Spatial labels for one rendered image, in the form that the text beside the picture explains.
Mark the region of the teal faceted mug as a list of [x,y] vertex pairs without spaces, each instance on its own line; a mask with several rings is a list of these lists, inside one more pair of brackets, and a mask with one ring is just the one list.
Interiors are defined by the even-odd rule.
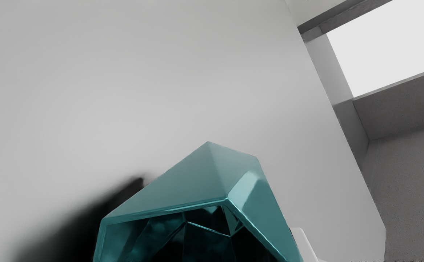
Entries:
[[304,262],[255,156],[206,142],[106,215],[93,262]]

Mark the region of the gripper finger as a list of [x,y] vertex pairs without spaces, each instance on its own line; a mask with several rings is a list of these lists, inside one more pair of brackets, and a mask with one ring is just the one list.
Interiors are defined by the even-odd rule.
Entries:
[[319,262],[303,229],[298,227],[290,227],[289,229],[292,233],[293,238],[295,239],[303,262]]

